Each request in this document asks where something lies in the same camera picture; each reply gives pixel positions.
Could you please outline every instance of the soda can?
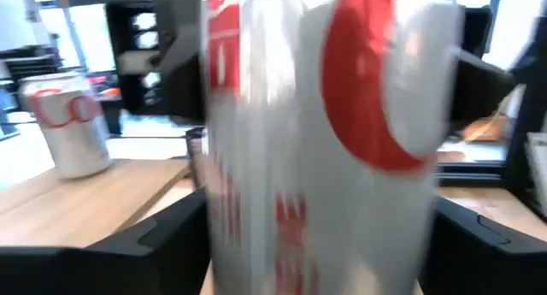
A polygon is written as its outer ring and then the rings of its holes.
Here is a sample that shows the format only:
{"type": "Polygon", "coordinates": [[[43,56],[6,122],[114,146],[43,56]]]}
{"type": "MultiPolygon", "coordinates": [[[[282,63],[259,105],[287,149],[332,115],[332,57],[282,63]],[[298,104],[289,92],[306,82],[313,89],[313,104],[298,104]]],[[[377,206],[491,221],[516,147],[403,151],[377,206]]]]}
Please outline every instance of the soda can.
{"type": "Polygon", "coordinates": [[[215,294],[412,293],[461,21],[453,0],[203,0],[215,294]]]}
{"type": "Polygon", "coordinates": [[[32,111],[62,178],[79,178],[110,165],[101,105],[79,73],[47,74],[21,81],[23,107],[32,111]]]}

